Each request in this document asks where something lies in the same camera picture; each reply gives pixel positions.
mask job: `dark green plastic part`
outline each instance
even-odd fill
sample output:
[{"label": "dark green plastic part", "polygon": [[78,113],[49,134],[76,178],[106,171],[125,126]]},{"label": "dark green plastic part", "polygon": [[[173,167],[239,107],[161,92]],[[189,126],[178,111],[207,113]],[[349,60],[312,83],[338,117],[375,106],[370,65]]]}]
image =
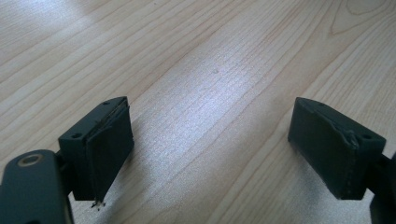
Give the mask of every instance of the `dark green plastic part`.
[{"label": "dark green plastic part", "polygon": [[365,173],[382,156],[386,139],[331,107],[297,98],[289,141],[338,199],[360,200]]},{"label": "dark green plastic part", "polygon": [[102,202],[134,147],[127,98],[101,103],[64,133],[59,145],[76,170],[75,199]]}]

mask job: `wood grain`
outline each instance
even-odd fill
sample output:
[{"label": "wood grain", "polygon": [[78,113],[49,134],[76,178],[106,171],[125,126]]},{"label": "wood grain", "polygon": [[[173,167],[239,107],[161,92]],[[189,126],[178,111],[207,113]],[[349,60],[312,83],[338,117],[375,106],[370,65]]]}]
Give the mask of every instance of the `wood grain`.
[{"label": "wood grain", "polygon": [[77,223],[370,223],[286,135],[295,97],[396,148],[391,0],[0,3],[0,170],[127,95],[135,148]]}]

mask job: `light wood surface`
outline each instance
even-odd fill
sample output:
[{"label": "light wood surface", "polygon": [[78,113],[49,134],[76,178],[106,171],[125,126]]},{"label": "light wood surface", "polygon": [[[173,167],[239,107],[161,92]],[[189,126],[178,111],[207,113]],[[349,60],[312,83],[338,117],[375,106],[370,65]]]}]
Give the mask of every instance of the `light wood surface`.
[{"label": "light wood surface", "polygon": [[77,223],[370,223],[287,132],[297,96],[396,148],[396,1],[0,3],[0,175],[100,102],[127,95],[135,148]]}]

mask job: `metal grommet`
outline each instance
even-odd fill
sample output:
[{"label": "metal grommet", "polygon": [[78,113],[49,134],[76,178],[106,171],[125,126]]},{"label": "metal grommet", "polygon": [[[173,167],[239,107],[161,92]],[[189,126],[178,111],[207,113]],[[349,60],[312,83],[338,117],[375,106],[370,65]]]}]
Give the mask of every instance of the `metal grommet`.
[{"label": "metal grommet", "polygon": [[41,154],[32,154],[26,157],[23,157],[18,161],[18,165],[20,167],[26,167],[26,166],[31,166],[34,165],[38,162],[40,162],[43,159],[43,155]]}]

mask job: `clamp jaw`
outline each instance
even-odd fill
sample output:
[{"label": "clamp jaw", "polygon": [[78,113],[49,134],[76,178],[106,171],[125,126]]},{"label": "clamp jaw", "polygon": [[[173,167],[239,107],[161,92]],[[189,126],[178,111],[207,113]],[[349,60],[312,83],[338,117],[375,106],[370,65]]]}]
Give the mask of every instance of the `clamp jaw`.
[{"label": "clamp jaw", "polygon": [[101,203],[134,147],[127,97],[99,104],[59,138],[61,150],[10,161],[0,187],[4,223],[74,223],[68,194]]},{"label": "clamp jaw", "polygon": [[288,139],[340,200],[375,194],[373,223],[396,222],[396,154],[382,154],[386,139],[331,107],[297,98]]}]

